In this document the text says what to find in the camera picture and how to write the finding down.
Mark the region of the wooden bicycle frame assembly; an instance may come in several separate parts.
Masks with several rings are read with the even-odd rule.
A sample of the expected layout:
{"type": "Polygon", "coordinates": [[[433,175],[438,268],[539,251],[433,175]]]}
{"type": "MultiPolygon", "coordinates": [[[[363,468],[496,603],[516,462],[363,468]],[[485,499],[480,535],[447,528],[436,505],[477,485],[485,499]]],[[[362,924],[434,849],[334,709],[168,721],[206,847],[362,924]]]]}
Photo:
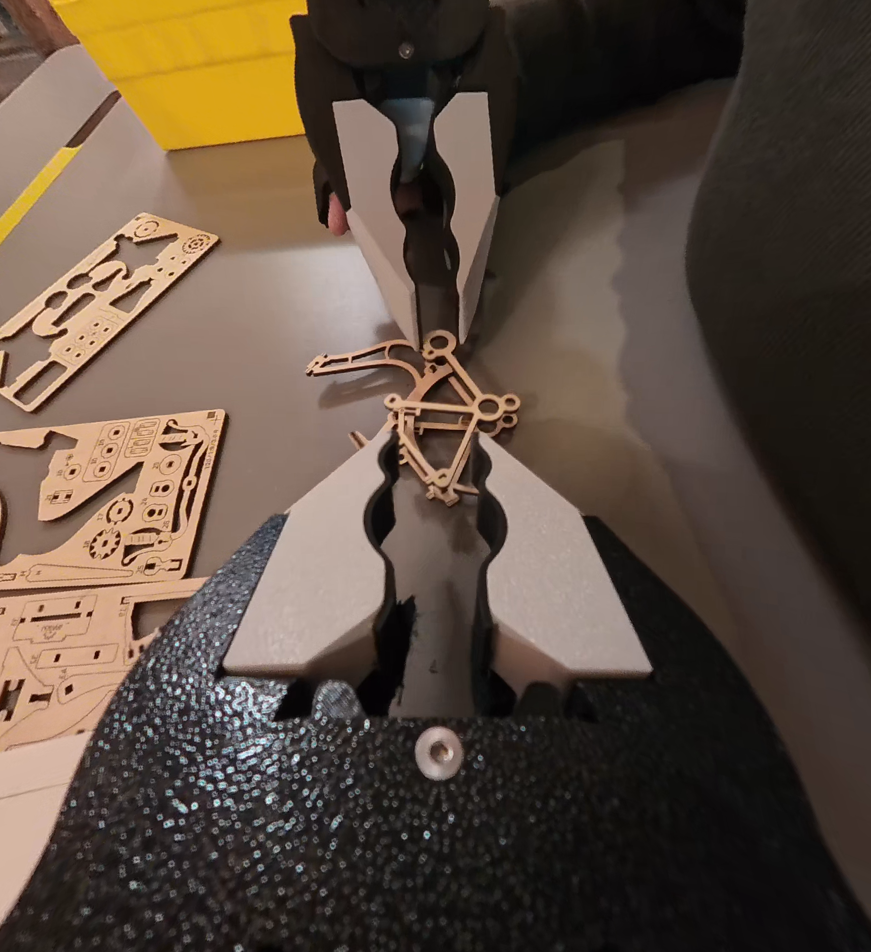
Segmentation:
{"type": "Polygon", "coordinates": [[[477,494],[462,481],[474,437],[497,437],[513,429],[521,409],[521,399],[513,393],[482,390],[456,356],[456,348],[457,340],[449,332],[431,334],[422,347],[422,369],[411,369],[416,382],[409,396],[391,394],[384,400],[389,411],[385,428],[397,437],[400,464],[419,477],[429,500],[445,506],[455,506],[462,495],[477,494]],[[441,467],[428,460],[418,442],[437,431],[461,434],[452,460],[441,467]]]}

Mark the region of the white instruction booklet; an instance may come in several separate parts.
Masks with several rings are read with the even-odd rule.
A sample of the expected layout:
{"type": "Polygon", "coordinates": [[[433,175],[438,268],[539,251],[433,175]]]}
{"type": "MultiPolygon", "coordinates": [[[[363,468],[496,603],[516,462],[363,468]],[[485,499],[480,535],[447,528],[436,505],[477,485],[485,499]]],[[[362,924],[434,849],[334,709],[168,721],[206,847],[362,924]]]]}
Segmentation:
{"type": "Polygon", "coordinates": [[[48,844],[87,734],[0,753],[0,925],[48,844]]]}

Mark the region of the wooden sheet with frame parts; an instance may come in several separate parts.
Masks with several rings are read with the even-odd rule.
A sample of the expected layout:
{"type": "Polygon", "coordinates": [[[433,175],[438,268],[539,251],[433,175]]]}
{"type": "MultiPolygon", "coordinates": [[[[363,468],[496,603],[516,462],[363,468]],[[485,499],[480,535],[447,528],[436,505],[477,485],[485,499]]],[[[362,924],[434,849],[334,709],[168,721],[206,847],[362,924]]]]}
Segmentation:
{"type": "Polygon", "coordinates": [[[158,629],[142,603],[186,601],[204,578],[0,598],[0,753],[93,730],[158,629]]]}

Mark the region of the person's dark jacket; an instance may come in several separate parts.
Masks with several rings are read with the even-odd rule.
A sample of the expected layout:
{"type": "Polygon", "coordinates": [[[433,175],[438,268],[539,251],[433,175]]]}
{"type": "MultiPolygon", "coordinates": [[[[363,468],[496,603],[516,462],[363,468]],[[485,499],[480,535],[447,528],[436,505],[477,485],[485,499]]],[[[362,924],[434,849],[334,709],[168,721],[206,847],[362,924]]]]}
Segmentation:
{"type": "Polygon", "coordinates": [[[687,279],[763,468],[871,630],[871,1],[750,2],[687,279]]]}

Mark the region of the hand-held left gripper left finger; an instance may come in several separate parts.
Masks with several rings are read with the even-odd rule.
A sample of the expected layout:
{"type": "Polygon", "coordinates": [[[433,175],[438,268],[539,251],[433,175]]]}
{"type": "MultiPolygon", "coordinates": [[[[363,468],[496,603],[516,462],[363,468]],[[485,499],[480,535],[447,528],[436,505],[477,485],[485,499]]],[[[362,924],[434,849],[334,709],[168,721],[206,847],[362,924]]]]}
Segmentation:
{"type": "Polygon", "coordinates": [[[382,430],[297,500],[223,660],[229,675],[361,683],[393,665],[399,447],[382,430]]]}

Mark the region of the narrow wooden parts sheet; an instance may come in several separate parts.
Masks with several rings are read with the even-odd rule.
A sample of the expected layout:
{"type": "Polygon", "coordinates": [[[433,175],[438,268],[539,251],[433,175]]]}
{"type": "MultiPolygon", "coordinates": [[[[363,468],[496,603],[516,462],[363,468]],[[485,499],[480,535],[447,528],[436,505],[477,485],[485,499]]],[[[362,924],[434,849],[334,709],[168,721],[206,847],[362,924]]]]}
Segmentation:
{"type": "Polygon", "coordinates": [[[0,326],[0,396],[36,412],[220,242],[141,212],[0,326]]]}

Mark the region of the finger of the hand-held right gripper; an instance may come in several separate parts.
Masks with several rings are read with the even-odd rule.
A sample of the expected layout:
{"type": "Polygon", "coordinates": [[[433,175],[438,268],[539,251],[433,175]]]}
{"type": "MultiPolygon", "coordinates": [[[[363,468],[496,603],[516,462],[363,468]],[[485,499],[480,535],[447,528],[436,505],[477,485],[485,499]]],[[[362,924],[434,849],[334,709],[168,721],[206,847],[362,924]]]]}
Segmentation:
{"type": "Polygon", "coordinates": [[[453,188],[450,231],[458,252],[458,338],[465,342],[478,310],[500,203],[488,94],[457,92],[435,118],[433,140],[453,188]]]}
{"type": "Polygon", "coordinates": [[[405,260],[406,228],[394,205],[400,149],[396,126],[363,99],[335,101],[349,229],[389,315],[410,343],[420,342],[417,293],[405,260]]]}

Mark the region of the curved wooden strut part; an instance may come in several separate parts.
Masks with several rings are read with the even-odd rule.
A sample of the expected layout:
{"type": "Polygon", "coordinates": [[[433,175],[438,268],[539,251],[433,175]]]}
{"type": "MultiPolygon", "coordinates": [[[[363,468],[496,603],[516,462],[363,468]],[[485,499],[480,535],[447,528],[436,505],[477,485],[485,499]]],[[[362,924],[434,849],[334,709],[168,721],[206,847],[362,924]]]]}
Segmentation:
{"type": "Polygon", "coordinates": [[[410,341],[405,339],[380,342],[358,351],[322,353],[310,361],[306,368],[306,375],[326,376],[392,367],[404,371],[416,383],[419,383],[421,381],[419,368],[410,359],[406,359],[415,353],[410,341]]]}

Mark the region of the wooden sheet with gear parts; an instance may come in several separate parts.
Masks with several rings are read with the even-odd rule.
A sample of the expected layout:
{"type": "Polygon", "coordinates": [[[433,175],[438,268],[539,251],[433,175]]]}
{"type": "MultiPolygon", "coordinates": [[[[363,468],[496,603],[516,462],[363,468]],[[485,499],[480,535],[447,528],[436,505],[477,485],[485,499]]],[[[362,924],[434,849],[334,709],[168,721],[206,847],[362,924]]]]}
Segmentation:
{"type": "MultiPolygon", "coordinates": [[[[212,410],[0,431],[0,446],[13,449],[38,450],[53,436],[73,442],[51,458],[38,521],[96,505],[57,548],[0,565],[0,592],[182,580],[225,422],[212,410]]],[[[0,536],[5,517],[0,494],[0,536]]]]}

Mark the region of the stacked yellow plastic bins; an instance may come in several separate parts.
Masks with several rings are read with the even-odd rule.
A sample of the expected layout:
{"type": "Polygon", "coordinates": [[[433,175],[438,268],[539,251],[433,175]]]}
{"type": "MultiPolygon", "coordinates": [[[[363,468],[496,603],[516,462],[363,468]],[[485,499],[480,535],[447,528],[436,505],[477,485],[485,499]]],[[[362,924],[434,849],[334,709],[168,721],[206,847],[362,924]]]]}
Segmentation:
{"type": "Polygon", "coordinates": [[[303,133],[290,18],[305,1],[55,1],[165,150],[303,133]]]}

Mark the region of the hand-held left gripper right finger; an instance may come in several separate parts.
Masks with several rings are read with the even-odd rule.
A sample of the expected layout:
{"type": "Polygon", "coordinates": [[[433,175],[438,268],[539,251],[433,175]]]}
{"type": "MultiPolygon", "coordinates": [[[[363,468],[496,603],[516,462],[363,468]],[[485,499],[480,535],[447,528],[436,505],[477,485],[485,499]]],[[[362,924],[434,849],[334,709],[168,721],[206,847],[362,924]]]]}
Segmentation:
{"type": "Polygon", "coordinates": [[[475,692],[565,692],[595,679],[643,679],[652,665],[581,512],[482,434],[473,444],[478,571],[475,692]]]}

